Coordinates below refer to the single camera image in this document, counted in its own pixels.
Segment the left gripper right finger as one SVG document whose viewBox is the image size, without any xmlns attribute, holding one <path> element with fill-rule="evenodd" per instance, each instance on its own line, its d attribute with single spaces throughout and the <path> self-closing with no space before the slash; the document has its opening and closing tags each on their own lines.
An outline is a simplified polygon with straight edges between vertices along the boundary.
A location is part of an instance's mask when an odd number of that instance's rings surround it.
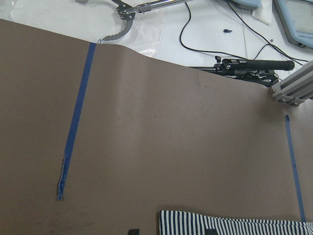
<svg viewBox="0 0 313 235">
<path fill-rule="evenodd" d="M 204 230 L 205 235 L 217 235 L 217 230 L 215 229 L 205 229 Z"/>
</svg>

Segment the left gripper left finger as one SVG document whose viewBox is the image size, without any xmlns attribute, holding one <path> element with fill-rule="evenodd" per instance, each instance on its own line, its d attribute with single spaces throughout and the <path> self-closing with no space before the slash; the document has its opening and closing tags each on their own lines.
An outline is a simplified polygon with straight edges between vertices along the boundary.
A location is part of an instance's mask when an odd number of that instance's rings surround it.
<svg viewBox="0 0 313 235">
<path fill-rule="evenodd" d="M 130 229 L 128 235 L 140 235 L 140 229 Z"/>
</svg>

